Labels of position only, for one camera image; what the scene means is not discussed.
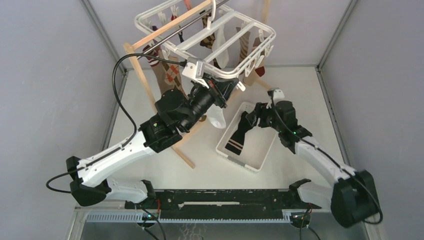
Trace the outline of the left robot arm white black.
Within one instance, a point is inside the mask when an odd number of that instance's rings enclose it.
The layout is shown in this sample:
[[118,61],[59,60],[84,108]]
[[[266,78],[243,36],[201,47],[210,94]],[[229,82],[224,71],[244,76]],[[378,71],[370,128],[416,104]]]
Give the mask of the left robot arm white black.
[[215,79],[205,73],[206,86],[194,83],[188,96],[180,90],[164,92],[155,102],[157,113],[136,126],[135,132],[112,147],[91,157],[71,156],[66,160],[72,182],[71,195],[83,207],[104,200],[121,200],[149,209],[157,196],[150,181],[128,182],[112,177],[134,161],[155,155],[181,141],[212,106],[225,108],[238,78]]

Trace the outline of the white hanger clip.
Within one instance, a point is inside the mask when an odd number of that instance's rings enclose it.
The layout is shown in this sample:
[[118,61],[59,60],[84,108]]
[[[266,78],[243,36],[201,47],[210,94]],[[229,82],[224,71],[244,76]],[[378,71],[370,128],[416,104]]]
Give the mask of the white hanger clip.
[[239,82],[237,83],[236,88],[237,88],[238,90],[242,91],[242,92],[244,92],[244,91],[246,90],[246,87],[245,87],[245,85],[243,84],[243,82],[242,82],[242,81],[239,81]]

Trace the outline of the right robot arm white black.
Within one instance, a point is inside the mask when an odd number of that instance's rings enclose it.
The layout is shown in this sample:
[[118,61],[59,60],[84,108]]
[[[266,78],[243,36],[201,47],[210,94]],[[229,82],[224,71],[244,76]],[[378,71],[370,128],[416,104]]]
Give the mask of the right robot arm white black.
[[359,222],[382,223],[384,215],[373,176],[334,159],[322,149],[313,134],[298,123],[291,101],[258,102],[253,111],[241,114],[240,123],[247,130],[274,129],[284,147],[307,161],[328,182],[329,187],[324,187],[307,179],[298,181],[292,186],[295,191],[289,194],[293,207],[302,208],[308,203],[329,209],[344,228]]

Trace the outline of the white plastic clip hanger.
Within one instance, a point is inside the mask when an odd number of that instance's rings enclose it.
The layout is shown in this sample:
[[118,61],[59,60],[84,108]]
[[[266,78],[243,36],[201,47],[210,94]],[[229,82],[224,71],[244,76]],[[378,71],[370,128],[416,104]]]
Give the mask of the white plastic clip hanger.
[[203,69],[218,78],[248,78],[262,67],[274,48],[276,31],[264,22],[242,14],[225,1],[204,0],[180,14],[181,0],[167,0],[134,18],[146,36],[133,50],[162,47],[184,59],[199,59]]

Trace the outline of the beige orange argyle sock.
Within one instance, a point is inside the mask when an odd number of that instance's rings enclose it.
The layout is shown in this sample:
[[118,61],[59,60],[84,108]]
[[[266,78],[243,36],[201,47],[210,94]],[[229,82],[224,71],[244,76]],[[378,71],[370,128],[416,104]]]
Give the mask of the beige orange argyle sock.
[[165,91],[171,89],[177,89],[181,91],[185,98],[187,98],[187,94],[185,93],[182,85],[182,78],[180,74],[180,66],[178,64],[172,64],[168,62],[162,62],[162,67],[164,69],[164,86]]

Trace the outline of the black sock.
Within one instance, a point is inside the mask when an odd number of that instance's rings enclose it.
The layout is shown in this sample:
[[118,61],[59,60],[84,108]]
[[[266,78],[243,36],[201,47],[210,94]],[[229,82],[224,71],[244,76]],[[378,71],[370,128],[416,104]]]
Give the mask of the black sock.
[[228,140],[228,142],[225,145],[225,149],[229,150],[230,152],[232,152],[232,153],[234,153],[238,156],[241,154],[241,152],[243,150],[246,133],[254,128],[254,126],[250,126],[248,124],[248,121],[245,118],[245,116],[248,113],[249,112],[244,111],[241,114],[240,120],[239,120],[238,125],[237,125],[237,129],[231,135],[230,139]]

